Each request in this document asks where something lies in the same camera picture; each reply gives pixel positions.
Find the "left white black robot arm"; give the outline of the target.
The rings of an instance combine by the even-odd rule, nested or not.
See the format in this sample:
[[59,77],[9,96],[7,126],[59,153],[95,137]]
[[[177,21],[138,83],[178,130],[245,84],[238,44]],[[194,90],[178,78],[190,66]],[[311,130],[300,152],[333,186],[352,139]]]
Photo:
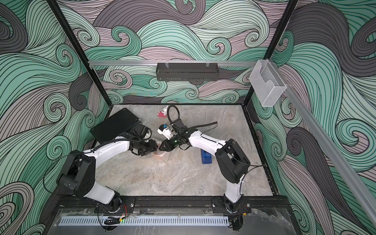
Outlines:
[[118,134],[112,140],[92,149],[72,151],[57,177],[57,185],[78,198],[89,198],[116,212],[122,205],[120,194],[96,181],[96,170],[114,156],[130,151],[136,156],[155,152],[158,145],[152,131],[141,122]]

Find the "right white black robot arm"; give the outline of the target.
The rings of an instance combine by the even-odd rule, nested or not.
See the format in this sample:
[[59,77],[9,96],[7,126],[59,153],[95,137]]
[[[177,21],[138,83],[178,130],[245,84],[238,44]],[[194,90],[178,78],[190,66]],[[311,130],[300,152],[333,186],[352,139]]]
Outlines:
[[180,116],[176,120],[171,119],[169,115],[171,108],[174,108],[178,115],[180,114],[175,105],[167,106],[165,109],[169,124],[163,124],[158,129],[158,133],[165,137],[159,150],[171,152],[177,147],[187,145],[188,148],[199,148],[214,156],[222,176],[227,181],[224,194],[225,208],[230,213],[237,212],[243,198],[241,186],[250,171],[249,167],[252,166],[243,149],[234,139],[219,140],[198,130],[199,127],[216,125],[217,122],[187,127],[181,121]]

